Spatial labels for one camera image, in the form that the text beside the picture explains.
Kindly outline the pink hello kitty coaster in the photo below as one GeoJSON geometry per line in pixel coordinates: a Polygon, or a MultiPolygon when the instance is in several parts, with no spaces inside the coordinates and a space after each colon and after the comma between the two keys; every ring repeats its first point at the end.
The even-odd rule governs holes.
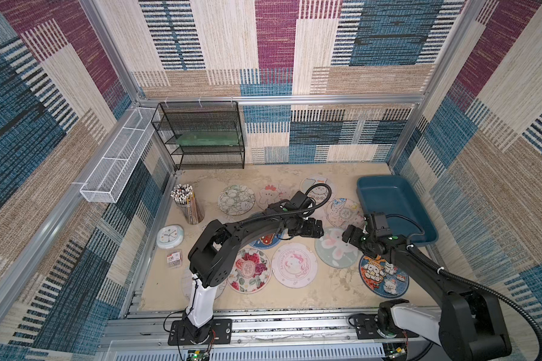
{"type": "Polygon", "coordinates": [[[280,246],[273,255],[271,266],[277,281],[292,289],[309,286],[319,271],[316,255],[301,243],[280,246]]]}

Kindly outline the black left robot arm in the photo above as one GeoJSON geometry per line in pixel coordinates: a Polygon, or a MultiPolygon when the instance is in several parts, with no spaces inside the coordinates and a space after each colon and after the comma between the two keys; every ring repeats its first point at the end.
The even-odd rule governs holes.
{"type": "Polygon", "coordinates": [[[290,237],[320,238],[324,234],[322,221],[312,215],[326,203],[317,204],[306,194],[296,192],[292,199],[273,203],[242,221],[211,221],[188,254],[195,290],[183,316],[187,329],[194,332],[209,326],[216,287],[229,277],[239,251],[263,236],[283,230],[290,237]]]}

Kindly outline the green white rabbit coaster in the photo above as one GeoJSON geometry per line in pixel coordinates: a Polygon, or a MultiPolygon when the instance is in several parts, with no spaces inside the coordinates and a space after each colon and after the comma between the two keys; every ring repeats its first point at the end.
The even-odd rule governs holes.
{"type": "Polygon", "coordinates": [[[360,254],[357,248],[342,240],[344,230],[337,227],[325,228],[320,239],[315,240],[317,256],[326,265],[335,269],[347,269],[358,263],[360,254]]]}

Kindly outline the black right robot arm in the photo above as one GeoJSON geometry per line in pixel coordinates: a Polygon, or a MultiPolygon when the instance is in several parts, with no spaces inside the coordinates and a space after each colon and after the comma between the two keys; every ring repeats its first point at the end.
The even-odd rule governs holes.
{"type": "Polygon", "coordinates": [[[511,354],[497,296],[447,275],[406,237],[393,235],[386,224],[370,221],[365,230],[350,226],[342,239],[364,255],[406,272],[440,308],[425,311],[404,299],[383,302],[376,317],[381,335],[414,332],[441,346],[452,360],[491,360],[511,354]]]}

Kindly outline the blue orange bears coaster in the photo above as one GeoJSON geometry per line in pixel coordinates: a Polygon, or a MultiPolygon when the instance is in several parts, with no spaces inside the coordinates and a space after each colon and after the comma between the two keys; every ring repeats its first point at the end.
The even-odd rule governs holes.
{"type": "Polygon", "coordinates": [[[410,285],[410,277],[406,272],[380,256],[362,257],[358,270],[364,285],[382,298],[399,298],[407,292],[410,285]]]}

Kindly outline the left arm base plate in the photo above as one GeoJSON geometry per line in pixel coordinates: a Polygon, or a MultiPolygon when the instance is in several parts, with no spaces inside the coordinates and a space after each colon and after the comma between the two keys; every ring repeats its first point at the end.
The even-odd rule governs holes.
{"type": "Polygon", "coordinates": [[[201,327],[194,326],[188,319],[173,321],[168,346],[230,344],[233,330],[231,319],[212,319],[201,327]]]}

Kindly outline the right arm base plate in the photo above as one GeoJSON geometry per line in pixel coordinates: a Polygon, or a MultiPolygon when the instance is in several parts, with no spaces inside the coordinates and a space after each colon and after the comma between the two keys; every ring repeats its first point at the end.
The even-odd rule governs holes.
{"type": "Polygon", "coordinates": [[[356,313],[348,317],[347,322],[355,330],[359,340],[384,338],[418,338],[415,332],[398,329],[395,326],[386,326],[379,321],[377,314],[356,313]]]}

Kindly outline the teal plastic storage box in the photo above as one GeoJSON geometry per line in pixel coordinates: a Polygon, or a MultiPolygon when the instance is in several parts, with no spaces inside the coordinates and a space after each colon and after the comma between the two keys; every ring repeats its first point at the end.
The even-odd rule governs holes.
{"type": "Polygon", "coordinates": [[[356,193],[365,214],[399,214],[415,221],[425,232],[423,236],[412,237],[412,242],[419,247],[431,245],[438,240],[435,225],[405,178],[397,175],[372,175],[360,177],[356,185],[356,193]]]}

